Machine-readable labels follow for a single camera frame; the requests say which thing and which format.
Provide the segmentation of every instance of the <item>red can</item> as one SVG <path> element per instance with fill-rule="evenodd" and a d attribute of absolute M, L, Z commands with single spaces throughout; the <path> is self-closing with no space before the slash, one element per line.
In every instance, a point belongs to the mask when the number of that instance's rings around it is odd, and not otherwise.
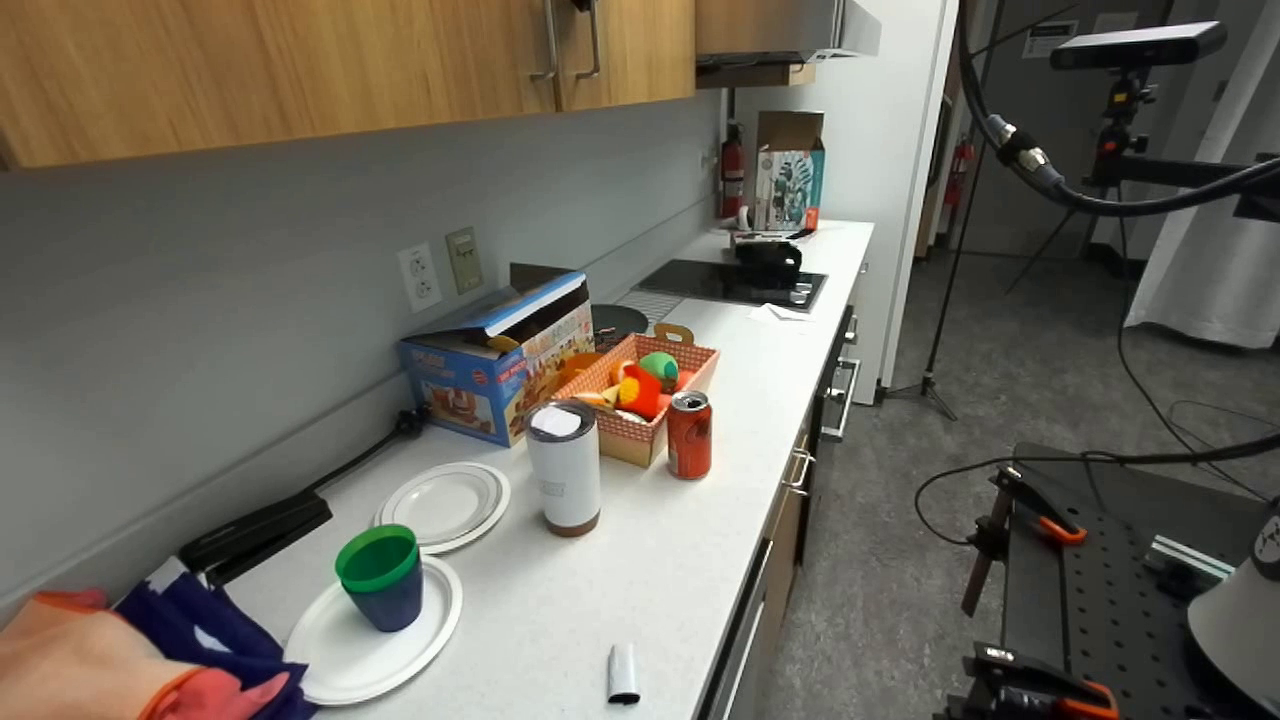
<path fill-rule="evenodd" d="M 713 472 L 713 399 L 706 391 L 685 391 L 671 399 L 670 464 L 682 479 L 699 479 Z"/>

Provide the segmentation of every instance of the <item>stovetop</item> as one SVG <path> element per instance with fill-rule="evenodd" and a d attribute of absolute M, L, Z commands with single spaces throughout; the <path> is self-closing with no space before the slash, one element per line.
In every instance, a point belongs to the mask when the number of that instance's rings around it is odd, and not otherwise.
<path fill-rule="evenodd" d="M 780 304 L 809 313 L 813 298 L 826 291 L 819 270 L 802 270 L 797 287 L 760 287 L 742 277 L 735 262 L 695 262 L 695 261 L 671 261 L 641 278 L 650 291 L 671 291 L 671 296 L 699 296 L 699 298 L 733 298 L 733 304 Z"/>

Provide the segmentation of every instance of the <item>white countertop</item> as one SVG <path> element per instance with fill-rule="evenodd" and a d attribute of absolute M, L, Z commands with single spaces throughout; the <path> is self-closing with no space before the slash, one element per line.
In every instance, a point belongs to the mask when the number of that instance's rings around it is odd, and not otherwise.
<path fill-rule="evenodd" d="M 473 549 L 445 557 L 465 585 L 447 648 L 402 690 L 352 714 L 692 714 L 713 677 L 772 492 L 806 425 L 842 306 L 861 270 L 871 223 L 826 220 L 797 238 L 809 270 L 828 283 L 809 316 L 752 304 L 631 291 L 624 304 L 671 321 L 719 346 L 709 383 L 713 472 L 706 479 L 605 458 L 598 531 L 561 541 L 540 522 L 526 438 L 493 448 L 445 426 L 381 452 L 324 497 L 334 518 L 235 580 L 232 601 L 279 645 L 315 590 L 334 585 L 337 549 L 374 522 L 383 499 L 442 464 L 493 464 L 514 479 L 507 516 Z M 726 230 L 699 235 L 690 261 L 719 261 Z M 605 703 L 611 645 L 637 645 L 644 699 Z"/>

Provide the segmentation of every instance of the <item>blue cup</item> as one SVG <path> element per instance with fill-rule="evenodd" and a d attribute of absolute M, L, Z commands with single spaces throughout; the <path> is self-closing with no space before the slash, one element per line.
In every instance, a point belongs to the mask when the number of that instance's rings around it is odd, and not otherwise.
<path fill-rule="evenodd" d="M 337 580 L 381 633 L 410 629 L 424 607 L 424 568 L 411 529 L 378 522 L 337 552 Z"/>

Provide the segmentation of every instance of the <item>gray floor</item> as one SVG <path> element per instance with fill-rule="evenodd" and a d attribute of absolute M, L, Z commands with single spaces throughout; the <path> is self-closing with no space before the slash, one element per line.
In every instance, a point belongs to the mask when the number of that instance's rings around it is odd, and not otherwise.
<path fill-rule="evenodd" d="M 950 277 L 950 252 L 918 262 L 901 383 L 918 383 Z M 1003 456 L 1033 438 L 1064 452 L 1172 452 L 1116 358 L 1121 277 L 1102 261 L 1045 261 L 1003 291 L 1021 261 L 963 255 L 940 346 L 943 420 L 919 403 L 861 406 L 831 443 L 813 516 L 786 648 L 764 708 L 772 720 L 928 720 L 963 690 L 961 656 L 1000 639 L 1000 573 L 977 618 L 961 610 L 974 552 L 931 541 L 913 488 L 940 467 Z M 1188 343 L 1169 330 L 1126 335 L 1132 369 L 1162 406 L 1199 443 L 1251 438 L 1280 425 L 1280 355 Z M 1228 464 L 1278 492 L 1280 456 Z M 1165 477 L 1219 485 L 1208 472 Z M 928 497 L 928 510 L 963 534 L 994 504 L 989 477 Z"/>

